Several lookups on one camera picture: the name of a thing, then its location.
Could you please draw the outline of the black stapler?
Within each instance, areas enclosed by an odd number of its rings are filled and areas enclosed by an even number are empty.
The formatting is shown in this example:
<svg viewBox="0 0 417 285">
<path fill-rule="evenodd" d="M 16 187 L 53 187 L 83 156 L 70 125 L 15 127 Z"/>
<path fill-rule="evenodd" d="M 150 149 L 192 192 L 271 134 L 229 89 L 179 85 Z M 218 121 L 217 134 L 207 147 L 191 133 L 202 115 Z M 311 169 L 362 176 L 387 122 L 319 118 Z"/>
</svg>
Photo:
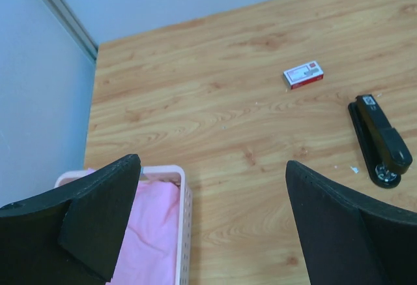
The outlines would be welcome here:
<svg viewBox="0 0 417 285">
<path fill-rule="evenodd" d="M 369 178 L 381 188 L 395 188 L 412 164 L 399 132 L 371 94 L 359 95 L 348 110 Z"/>
</svg>

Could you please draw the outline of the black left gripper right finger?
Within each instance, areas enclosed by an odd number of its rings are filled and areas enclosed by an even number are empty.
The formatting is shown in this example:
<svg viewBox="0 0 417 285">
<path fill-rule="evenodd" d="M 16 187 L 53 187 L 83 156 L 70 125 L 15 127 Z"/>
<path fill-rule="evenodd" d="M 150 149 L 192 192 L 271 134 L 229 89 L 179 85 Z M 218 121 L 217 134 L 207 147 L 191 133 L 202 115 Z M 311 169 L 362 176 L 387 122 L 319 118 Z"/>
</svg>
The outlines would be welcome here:
<svg viewBox="0 0 417 285">
<path fill-rule="evenodd" d="M 311 284 L 415 284 L 416 213 L 290 160 L 287 191 Z"/>
</svg>

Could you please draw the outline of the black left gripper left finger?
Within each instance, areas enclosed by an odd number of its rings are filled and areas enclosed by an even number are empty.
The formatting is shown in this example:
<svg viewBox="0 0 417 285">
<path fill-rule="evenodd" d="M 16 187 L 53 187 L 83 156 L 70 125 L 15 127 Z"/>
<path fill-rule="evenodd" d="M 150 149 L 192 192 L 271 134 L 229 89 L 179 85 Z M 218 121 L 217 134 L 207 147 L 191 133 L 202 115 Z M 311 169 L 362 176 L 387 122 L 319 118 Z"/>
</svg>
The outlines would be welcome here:
<svg viewBox="0 0 417 285">
<path fill-rule="evenodd" d="M 141 161 L 99 170 L 1 208 L 2 284 L 106 284 L 113 277 Z"/>
</svg>

